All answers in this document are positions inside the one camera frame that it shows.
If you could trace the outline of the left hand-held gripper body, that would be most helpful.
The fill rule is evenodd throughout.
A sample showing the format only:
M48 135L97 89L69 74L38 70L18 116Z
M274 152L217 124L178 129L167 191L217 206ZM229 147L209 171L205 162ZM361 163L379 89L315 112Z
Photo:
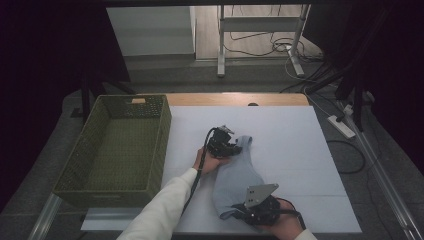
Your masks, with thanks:
M216 158L224 158L234 155L234 144L230 143L233 131L226 125L212 129L212 136L208 140L207 150Z

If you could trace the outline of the person's right hand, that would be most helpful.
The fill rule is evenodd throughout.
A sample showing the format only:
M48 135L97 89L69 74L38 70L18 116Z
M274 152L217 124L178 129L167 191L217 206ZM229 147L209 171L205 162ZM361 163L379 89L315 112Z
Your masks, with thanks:
M290 214L281 214L272 226L258 225L258 228L273 234L279 240L295 240L303 232L298 218Z

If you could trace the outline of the long aluminium rail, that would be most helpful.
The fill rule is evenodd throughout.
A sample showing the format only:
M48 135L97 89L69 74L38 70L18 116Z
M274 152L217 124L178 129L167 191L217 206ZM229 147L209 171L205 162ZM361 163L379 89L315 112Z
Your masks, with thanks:
M396 217L401 230L408 240L424 240L424 232L418 226L415 218L402 199L401 195L393 185L386 170L381 164L381 154L376 147L371 145L365 131L361 131L353 120L353 113L346 110L346 105L341 101L336 101L338 107L345 114L346 124L356 134L355 140L363 150L366 160L369 162L369 170L373 173L378 185L380 186L385 199L387 200L394 216Z

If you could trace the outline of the person's left hand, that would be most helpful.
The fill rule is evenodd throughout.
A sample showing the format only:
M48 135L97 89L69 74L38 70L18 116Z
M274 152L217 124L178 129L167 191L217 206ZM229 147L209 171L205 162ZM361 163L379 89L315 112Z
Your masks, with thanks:
M202 175L205 175L230 161L230 158L214 158L208 151L204 151L204 148L200 148L197 151L193 168L201 171Z

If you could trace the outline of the green woven basket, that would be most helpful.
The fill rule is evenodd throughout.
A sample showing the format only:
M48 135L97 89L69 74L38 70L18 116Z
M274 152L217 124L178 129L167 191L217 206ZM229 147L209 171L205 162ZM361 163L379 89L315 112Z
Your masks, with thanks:
M171 119L164 95L99 96L53 193L80 208L147 205L161 189Z

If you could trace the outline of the light blue cloth garment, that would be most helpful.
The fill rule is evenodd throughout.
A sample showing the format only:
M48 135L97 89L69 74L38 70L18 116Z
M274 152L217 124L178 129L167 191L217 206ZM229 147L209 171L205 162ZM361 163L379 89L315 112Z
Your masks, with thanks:
M234 205L242 204L250 186L263 185L263 178L254 169L250 147L253 138L241 136L236 145L242 148L240 154L232 156L230 162L218 169L212 200L218 217L226 220L236 211Z

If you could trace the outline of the white metal desk frame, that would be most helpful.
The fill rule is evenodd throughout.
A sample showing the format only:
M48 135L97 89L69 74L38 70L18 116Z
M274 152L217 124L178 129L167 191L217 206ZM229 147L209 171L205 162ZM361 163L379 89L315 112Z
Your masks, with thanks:
M231 16L226 17L224 6L219 7L218 33L219 33L219 50L217 57L217 76L225 76L225 50L224 35L226 32L290 32L294 34L292 43L286 47L289 60L297 77L304 77L305 73L300 64L300 57L297 54L298 44L303 32L309 11L309 4L301 7L299 17L283 17L283 16Z

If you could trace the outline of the white power strip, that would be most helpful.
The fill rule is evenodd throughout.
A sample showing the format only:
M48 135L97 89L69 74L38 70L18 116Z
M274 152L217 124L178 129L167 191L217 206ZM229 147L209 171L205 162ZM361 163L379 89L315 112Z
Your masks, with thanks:
M356 134L342 121L341 117L332 115L327 118L327 121L335 127L345 138L351 139L356 136Z

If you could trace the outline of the short aluminium rail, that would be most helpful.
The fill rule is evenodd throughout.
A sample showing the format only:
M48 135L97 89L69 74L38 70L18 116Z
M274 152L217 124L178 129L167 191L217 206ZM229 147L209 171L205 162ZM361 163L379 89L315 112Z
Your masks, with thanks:
M51 193L41 210L27 240L45 240L58 213L62 199Z

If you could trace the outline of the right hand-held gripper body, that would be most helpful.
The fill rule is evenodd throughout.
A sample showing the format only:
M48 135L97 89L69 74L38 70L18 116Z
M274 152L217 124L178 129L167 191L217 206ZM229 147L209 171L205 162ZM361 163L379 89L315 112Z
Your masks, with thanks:
M272 226L279 218L279 202L272 193L279 187L277 183L249 186L243 204L249 217L249 225Z

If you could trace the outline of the black stand with long bar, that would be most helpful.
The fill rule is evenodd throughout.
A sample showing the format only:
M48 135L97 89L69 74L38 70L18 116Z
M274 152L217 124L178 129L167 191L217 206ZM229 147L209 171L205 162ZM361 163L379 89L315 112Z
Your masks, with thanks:
M362 107L364 104L364 78L360 65L356 62L350 63L340 71L325 78L324 80L304 89L304 95L310 95L324 88L330 83L341 79L335 96L337 100L346 100L353 94L353 122L360 132L364 131L362 124Z

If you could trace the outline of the black stand with angled legs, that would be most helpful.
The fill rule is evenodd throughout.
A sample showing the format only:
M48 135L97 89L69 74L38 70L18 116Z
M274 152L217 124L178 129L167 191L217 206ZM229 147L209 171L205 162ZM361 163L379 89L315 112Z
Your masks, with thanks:
M73 109L71 118L81 118L83 122L87 121L91 110L90 96L93 95L94 99L97 99L100 95L107 95L104 83L110 84L126 94L135 94L133 89L102 72L95 72L92 75L83 74L80 79L82 105L80 108Z

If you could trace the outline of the white panel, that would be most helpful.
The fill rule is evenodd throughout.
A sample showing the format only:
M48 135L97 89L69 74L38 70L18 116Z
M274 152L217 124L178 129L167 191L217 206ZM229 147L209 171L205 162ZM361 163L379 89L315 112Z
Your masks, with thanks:
M124 56L195 53L193 7L116 7L107 14Z

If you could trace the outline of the dark curtain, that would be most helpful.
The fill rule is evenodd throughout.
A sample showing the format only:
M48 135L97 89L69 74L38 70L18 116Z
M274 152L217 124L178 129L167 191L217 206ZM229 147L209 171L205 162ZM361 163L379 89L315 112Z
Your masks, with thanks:
M0 211L87 79L130 79L105 6L91 0L0 0Z
M424 0L328 0L304 37L345 75L336 96L369 92L372 113L424 172Z

